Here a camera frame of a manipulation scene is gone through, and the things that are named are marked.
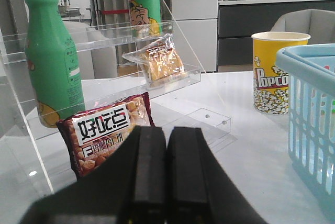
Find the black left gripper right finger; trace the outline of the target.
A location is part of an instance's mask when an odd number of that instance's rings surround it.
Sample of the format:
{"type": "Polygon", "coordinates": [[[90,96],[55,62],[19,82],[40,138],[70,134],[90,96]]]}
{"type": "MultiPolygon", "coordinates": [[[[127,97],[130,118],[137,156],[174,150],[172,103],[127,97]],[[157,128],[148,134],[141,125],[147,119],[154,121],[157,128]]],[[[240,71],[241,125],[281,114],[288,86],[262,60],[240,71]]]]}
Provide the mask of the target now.
{"type": "Polygon", "coordinates": [[[265,223],[214,157],[200,128],[175,127],[167,147],[168,223],[265,223]]]}

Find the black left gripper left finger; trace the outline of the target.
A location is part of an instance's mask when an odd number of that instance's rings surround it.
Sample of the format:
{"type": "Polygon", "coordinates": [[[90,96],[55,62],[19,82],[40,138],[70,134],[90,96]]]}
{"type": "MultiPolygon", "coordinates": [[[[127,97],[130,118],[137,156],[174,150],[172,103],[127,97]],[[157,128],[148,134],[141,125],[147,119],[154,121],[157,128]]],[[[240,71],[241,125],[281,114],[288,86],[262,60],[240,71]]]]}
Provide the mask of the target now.
{"type": "Polygon", "coordinates": [[[164,223],[165,136],[135,127],[107,160],[34,202],[20,223],[164,223]]]}

